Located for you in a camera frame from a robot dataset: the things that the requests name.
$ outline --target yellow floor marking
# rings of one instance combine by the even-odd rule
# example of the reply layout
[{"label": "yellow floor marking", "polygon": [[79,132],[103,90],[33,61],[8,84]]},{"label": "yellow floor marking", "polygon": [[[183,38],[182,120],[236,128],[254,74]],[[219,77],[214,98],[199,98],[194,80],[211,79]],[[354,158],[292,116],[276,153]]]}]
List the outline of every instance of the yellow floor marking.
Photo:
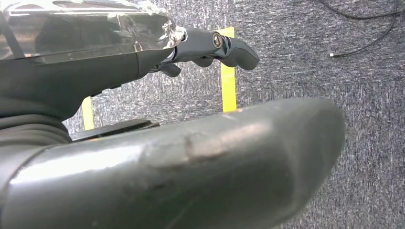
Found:
[{"label": "yellow floor marking", "polygon": [[[235,37],[235,28],[228,27],[217,30],[221,35]],[[224,112],[236,110],[236,81],[235,68],[221,63],[221,86],[222,86],[222,107]]]},{"label": "yellow floor marking", "polygon": [[91,97],[87,97],[82,103],[83,122],[85,130],[94,129],[93,108],[91,106]]}]

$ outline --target metal bolt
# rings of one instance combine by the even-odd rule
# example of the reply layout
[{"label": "metal bolt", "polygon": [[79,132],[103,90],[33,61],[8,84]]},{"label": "metal bolt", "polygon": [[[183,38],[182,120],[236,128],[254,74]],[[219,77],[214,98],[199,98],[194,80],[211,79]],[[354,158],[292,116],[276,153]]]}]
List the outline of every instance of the metal bolt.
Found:
[{"label": "metal bolt", "polygon": [[220,34],[215,33],[213,35],[213,44],[215,48],[221,48],[222,47],[222,37]]}]

